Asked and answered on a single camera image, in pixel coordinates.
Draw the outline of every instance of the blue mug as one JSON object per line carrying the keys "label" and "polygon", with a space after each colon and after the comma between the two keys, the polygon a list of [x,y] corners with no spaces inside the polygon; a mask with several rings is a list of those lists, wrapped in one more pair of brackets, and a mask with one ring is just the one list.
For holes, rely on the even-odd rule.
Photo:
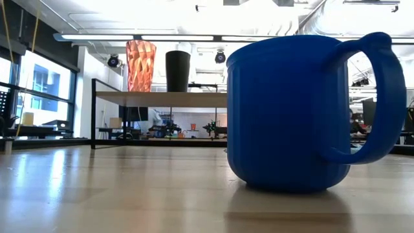
{"label": "blue mug", "polygon": [[[248,185],[318,192],[350,165],[387,155],[406,116],[402,67],[381,32],[341,42],[325,36],[267,39],[235,51],[228,67],[228,162]],[[364,52],[376,79],[373,129],[350,152],[346,61]]]}

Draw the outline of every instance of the ceiling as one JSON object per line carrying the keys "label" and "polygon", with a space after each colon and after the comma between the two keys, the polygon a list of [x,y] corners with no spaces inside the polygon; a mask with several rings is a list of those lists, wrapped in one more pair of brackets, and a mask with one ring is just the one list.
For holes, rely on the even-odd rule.
{"label": "ceiling", "polygon": [[[384,31],[392,36],[414,37],[413,0],[395,5],[362,4],[356,0],[14,0],[57,31],[67,34],[226,34],[288,36],[321,34],[361,36]],[[294,2],[294,6],[279,6]],[[244,46],[241,43],[154,42],[157,54],[174,49],[191,53],[193,75],[190,80],[226,83],[224,64],[216,64],[217,50],[228,56]],[[85,44],[89,52],[103,62],[110,54],[125,60],[124,42]],[[401,60],[411,64],[414,46],[393,47]],[[371,74],[371,64],[363,54],[351,58],[352,79]],[[154,82],[165,83],[164,56],[156,56]]]}

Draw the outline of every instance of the box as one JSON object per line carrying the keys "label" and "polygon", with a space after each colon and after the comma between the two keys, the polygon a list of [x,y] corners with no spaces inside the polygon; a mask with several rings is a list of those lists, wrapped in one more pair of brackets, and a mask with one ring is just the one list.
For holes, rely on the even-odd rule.
{"label": "box", "polygon": [[110,128],[122,128],[122,118],[120,117],[111,117],[109,119]]}

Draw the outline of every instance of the orange vase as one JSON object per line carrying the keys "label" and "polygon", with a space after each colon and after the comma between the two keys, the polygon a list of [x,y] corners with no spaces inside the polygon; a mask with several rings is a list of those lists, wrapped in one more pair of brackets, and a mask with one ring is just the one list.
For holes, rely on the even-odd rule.
{"label": "orange vase", "polygon": [[148,41],[127,42],[128,91],[151,91],[156,51],[156,46]]}

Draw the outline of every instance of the shelf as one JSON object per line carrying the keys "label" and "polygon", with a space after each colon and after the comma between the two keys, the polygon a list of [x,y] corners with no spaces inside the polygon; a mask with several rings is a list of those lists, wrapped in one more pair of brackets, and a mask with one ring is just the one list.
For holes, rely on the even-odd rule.
{"label": "shelf", "polygon": [[96,97],[126,107],[227,107],[227,93],[97,91]]}

